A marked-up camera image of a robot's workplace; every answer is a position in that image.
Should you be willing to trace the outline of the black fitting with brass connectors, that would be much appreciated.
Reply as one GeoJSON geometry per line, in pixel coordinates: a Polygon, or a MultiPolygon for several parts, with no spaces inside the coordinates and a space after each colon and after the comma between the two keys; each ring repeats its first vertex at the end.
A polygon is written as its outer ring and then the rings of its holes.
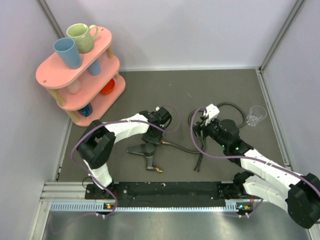
{"type": "Polygon", "coordinates": [[[146,159],[146,170],[162,173],[163,170],[154,165],[155,145],[152,143],[143,143],[140,145],[129,146],[127,153],[143,156],[146,159]]]}

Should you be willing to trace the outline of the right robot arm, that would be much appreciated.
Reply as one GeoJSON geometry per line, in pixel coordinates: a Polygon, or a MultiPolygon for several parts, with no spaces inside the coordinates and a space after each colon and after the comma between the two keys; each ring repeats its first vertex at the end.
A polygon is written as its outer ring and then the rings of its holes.
{"type": "Polygon", "coordinates": [[[226,158],[245,170],[233,180],[239,198],[254,195],[285,210],[299,226],[310,229],[320,223],[320,180],[291,171],[264,157],[240,138],[233,120],[204,119],[192,125],[197,136],[210,137],[222,148],[226,158]]]}

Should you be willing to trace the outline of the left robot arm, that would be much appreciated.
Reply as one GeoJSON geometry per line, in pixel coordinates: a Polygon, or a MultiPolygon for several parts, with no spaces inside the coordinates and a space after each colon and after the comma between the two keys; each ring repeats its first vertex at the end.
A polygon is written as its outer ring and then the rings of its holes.
{"type": "Polygon", "coordinates": [[[141,111],[132,117],[104,125],[90,133],[77,147],[77,152],[87,165],[89,175],[96,185],[96,192],[102,198],[109,198],[114,191],[107,161],[114,144],[134,135],[142,135],[143,144],[131,146],[128,153],[146,158],[146,169],[161,173],[153,164],[156,145],[161,143],[163,131],[170,125],[172,116],[164,107],[155,111],[141,111]]]}

